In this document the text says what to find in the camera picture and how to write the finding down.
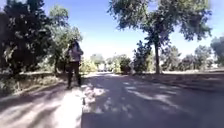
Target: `green foliage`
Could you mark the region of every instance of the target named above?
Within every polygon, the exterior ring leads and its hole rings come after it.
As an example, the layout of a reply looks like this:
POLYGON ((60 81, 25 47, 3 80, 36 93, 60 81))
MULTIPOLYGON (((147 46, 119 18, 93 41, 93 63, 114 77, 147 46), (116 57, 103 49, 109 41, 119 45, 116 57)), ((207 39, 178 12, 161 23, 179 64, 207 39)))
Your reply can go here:
POLYGON ((211 48, 217 57, 217 63, 224 66, 224 36, 213 39, 211 48))
POLYGON ((119 60, 115 60, 114 67, 113 67, 113 72, 114 73, 121 73, 121 67, 120 67, 119 60))
POLYGON ((207 60, 211 56, 211 48, 206 46, 198 46, 195 49, 195 56, 196 56, 196 68, 197 69, 205 69, 207 60))
POLYGON ((65 55, 68 45, 74 39, 82 40, 82 36, 78 28, 71 28, 68 24, 68 10, 54 6, 50 11, 52 24, 50 26, 53 42, 50 47, 49 63, 54 64, 54 71, 61 69, 65 64, 65 55))
POLYGON ((120 60, 120 69, 123 73, 129 73, 131 71, 131 67, 129 66, 131 59, 128 57, 122 57, 120 60))
POLYGON ((146 47, 142 41, 139 41, 137 45, 137 50, 134 50, 134 70, 137 73, 151 70, 153 68, 151 48, 146 47))
POLYGON ((47 26, 50 19, 42 7, 43 0, 27 0, 25 3, 7 0, 4 8, 9 18, 7 39, 2 42, 3 68, 13 74, 21 71, 33 71, 48 53, 51 45, 51 32, 47 26))
POLYGON ((163 56, 165 61, 162 65, 163 70, 174 71, 178 69, 178 64, 180 62, 180 53, 175 46, 167 47, 163 51, 163 56))
POLYGON ((155 45, 156 72, 159 73, 161 46, 170 43, 169 35, 180 26, 187 40, 201 40, 210 34, 206 25, 211 11, 207 0, 160 0, 157 9, 148 11, 151 0, 111 0, 108 12, 118 21, 118 28, 140 28, 147 32, 148 47, 155 45))
POLYGON ((2 80, 0 82, 0 97, 8 96, 15 91, 15 82, 10 80, 2 80))
POLYGON ((211 68, 212 64, 214 64, 214 60, 213 59, 207 60, 207 68, 211 68))
POLYGON ((90 60, 94 62, 97 67, 104 62, 104 58, 101 54, 93 54, 90 60))
POLYGON ((50 10, 50 18, 52 20, 53 26, 55 27, 68 26, 68 10, 63 7, 60 7, 58 5, 54 6, 50 10))
POLYGON ((92 62, 90 60, 82 59, 81 66, 80 66, 80 72, 90 73, 90 72, 95 72, 95 71, 97 71, 97 67, 94 64, 94 62, 92 62))
POLYGON ((186 55, 183 59, 181 64, 183 65, 182 70, 193 70, 195 65, 196 58, 194 55, 186 55))
POLYGON ((106 62, 107 62, 108 65, 113 64, 113 58, 107 58, 106 62))

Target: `bush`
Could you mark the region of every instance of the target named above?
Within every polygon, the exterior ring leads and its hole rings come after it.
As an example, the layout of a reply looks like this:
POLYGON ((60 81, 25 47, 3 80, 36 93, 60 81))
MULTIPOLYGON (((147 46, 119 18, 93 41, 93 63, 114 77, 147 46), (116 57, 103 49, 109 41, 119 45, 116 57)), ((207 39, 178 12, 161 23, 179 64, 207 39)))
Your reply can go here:
POLYGON ((121 67, 118 61, 115 61, 114 67, 113 67, 113 72, 114 73, 121 73, 121 67))
POLYGON ((90 72, 96 72, 96 71, 97 71, 97 67, 94 64, 94 62, 90 60, 81 61, 80 72, 90 73, 90 72))
POLYGON ((16 82, 14 79, 1 80, 0 82, 0 97, 8 96, 16 92, 16 82))
POLYGON ((128 73, 131 71, 131 67, 129 66, 131 62, 130 58, 122 58, 120 62, 120 70, 123 73, 128 73))

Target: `tree canopy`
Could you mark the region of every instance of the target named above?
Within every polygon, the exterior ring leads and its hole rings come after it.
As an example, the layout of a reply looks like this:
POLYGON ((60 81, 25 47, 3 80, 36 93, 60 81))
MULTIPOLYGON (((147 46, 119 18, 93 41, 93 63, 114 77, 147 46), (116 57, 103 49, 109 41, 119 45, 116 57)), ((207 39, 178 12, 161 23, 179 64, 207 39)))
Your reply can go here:
POLYGON ((56 5, 50 10, 49 17, 52 23, 50 30, 53 38, 49 62, 50 64, 54 64, 54 71, 57 72, 59 61, 65 61, 63 53, 66 52, 69 43, 74 39, 81 41, 82 35, 78 28, 71 28, 71 26, 69 26, 69 13, 67 9, 56 5))
POLYGON ((147 32, 148 45, 155 46, 156 72, 159 73, 158 49, 170 43, 169 34, 180 26, 187 40, 198 40, 210 34, 206 25, 211 11, 208 0, 159 0, 150 9, 151 0, 111 0, 108 12, 118 21, 118 28, 140 28, 147 32))
POLYGON ((163 70, 176 70, 178 67, 178 64, 180 63, 180 53, 175 46, 167 47, 163 52, 165 61, 162 65, 163 70))
POLYGON ((44 13, 43 0, 18 2, 7 0, 4 12, 9 18, 7 39, 3 41, 3 67, 14 74, 33 71, 48 53, 51 45, 50 19, 44 13))
POLYGON ((193 70, 195 65, 196 58, 194 55, 186 55, 182 59, 182 64, 184 66, 184 70, 193 70))

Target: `grass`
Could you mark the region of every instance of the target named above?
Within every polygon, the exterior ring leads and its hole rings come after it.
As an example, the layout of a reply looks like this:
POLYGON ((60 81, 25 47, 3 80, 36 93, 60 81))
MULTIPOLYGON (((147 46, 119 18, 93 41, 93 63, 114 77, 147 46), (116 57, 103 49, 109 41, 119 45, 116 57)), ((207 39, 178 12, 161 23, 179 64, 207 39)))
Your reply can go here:
POLYGON ((166 85, 224 87, 224 72, 141 74, 134 77, 166 85))
MULTIPOLYGON (((82 78, 88 73, 80 73, 82 78)), ((35 92, 45 87, 54 86, 67 81, 67 74, 55 75, 50 72, 32 72, 9 78, 8 74, 0 75, 0 97, 11 94, 35 92)))

